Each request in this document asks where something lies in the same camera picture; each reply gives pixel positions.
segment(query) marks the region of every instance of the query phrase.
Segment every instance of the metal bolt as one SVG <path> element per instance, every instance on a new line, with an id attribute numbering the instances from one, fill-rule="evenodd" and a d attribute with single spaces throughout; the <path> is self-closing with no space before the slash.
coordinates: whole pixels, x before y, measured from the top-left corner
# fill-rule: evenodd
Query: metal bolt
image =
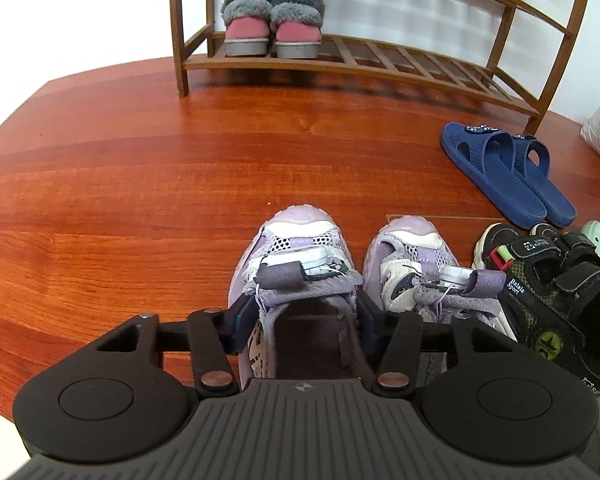
<path id="1" fill-rule="evenodd" d="M 385 372 L 379 375 L 378 384 L 385 390 L 400 390 L 409 386 L 409 378 L 400 372 Z"/>
<path id="2" fill-rule="evenodd" d="M 202 384 L 213 390 L 224 390 L 231 386 L 233 381 L 234 377 L 231 374 L 221 370 L 214 370 L 202 375 Z"/>

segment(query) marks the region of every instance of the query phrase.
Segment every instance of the white wall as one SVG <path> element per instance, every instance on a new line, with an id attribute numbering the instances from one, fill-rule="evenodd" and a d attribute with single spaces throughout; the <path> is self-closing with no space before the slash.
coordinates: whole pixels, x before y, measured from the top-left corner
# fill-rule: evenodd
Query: white wall
<path id="1" fill-rule="evenodd" d="M 222 0 L 216 0 L 219 8 Z M 488 0 L 325 0 L 324 30 L 404 43 L 484 63 L 500 6 Z M 527 0 L 566 23 L 571 0 Z M 204 0 L 183 0 L 186 34 Z M 219 27 L 221 19 L 216 16 Z M 560 36 L 518 12 L 501 66 L 536 94 Z M 46 81 L 171 55 L 169 0 L 0 0 L 0 124 Z M 600 103 L 600 0 L 589 0 L 552 110 L 583 121 Z"/>

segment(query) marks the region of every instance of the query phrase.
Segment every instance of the pink slipper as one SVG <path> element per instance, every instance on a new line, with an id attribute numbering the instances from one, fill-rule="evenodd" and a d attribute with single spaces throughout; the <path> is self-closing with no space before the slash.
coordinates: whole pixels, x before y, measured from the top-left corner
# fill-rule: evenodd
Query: pink slipper
<path id="1" fill-rule="evenodd" d="M 322 43 L 322 0 L 272 0 L 271 30 L 278 57 L 315 59 Z"/>
<path id="2" fill-rule="evenodd" d="M 227 56 L 264 56 L 269 47 L 271 0 L 224 0 Z"/>

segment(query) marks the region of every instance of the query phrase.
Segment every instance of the reddish-brown wooden floor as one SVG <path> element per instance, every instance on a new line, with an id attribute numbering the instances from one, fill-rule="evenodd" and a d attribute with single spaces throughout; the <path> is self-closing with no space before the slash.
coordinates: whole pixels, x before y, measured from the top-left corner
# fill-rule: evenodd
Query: reddish-brown wooden floor
<path id="1" fill-rule="evenodd" d="M 355 263 L 387 217 L 417 214 L 464 264 L 500 219 L 439 145 L 449 121 L 520 131 L 525 118 L 448 94 L 349 77 L 190 73 L 171 59 L 48 83 L 0 127 L 0 413 L 17 389 L 140 312 L 224 306 L 261 222 L 311 203 Z M 600 160 L 548 114 L 552 179 L 600 218 Z M 190 375 L 181 356 L 167 361 Z"/>

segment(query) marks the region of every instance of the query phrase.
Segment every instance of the wooden shelf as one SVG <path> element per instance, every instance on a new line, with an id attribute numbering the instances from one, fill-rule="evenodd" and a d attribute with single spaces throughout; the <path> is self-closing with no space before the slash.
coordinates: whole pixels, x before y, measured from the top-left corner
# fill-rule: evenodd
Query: wooden shelf
<path id="1" fill-rule="evenodd" d="M 277 68 L 361 75 L 451 91 L 522 112 L 530 118 L 525 133 L 534 134 L 549 108 L 566 68 L 580 30 L 587 0 L 574 0 L 566 25 L 555 21 L 523 0 L 493 1 L 503 6 L 502 19 L 489 60 L 486 66 L 479 66 L 408 46 L 330 34 L 323 35 L 317 59 L 278 59 L 275 53 L 269 53 L 265 57 L 227 57 L 222 44 L 223 33 L 214 30 L 215 1 L 206 0 L 206 25 L 185 40 L 182 29 L 182 0 L 171 0 L 171 36 L 178 94 L 184 97 L 189 92 L 187 70 Z M 551 72 L 538 97 L 498 66 L 513 17 L 519 10 L 535 16 L 563 35 Z M 205 40 L 207 56 L 192 56 L 193 51 Z M 510 95 L 494 78 L 502 81 L 515 94 Z"/>

